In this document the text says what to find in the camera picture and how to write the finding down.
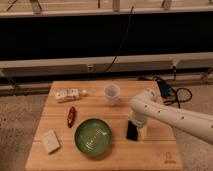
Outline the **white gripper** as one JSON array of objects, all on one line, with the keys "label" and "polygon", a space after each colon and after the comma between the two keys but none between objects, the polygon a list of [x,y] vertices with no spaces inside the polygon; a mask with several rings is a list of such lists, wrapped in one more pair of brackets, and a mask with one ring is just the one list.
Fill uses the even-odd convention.
[{"label": "white gripper", "polygon": [[128,116],[128,122],[131,121],[138,131],[138,140],[145,140],[147,136],[147,117],[138,113],[132,112]]}]

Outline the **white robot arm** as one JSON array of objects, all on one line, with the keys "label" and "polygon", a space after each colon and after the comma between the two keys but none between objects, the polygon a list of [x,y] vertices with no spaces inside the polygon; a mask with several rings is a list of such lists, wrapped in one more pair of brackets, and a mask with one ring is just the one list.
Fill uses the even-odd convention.
[{"label": "white robot arm", "polygon": [[165,106],[156,102],[153,89],[144,89],[130,100],[132,113],[129,120],[143,128],[147,118],[153,118],[180,129],[213,145],[213,115]]}]

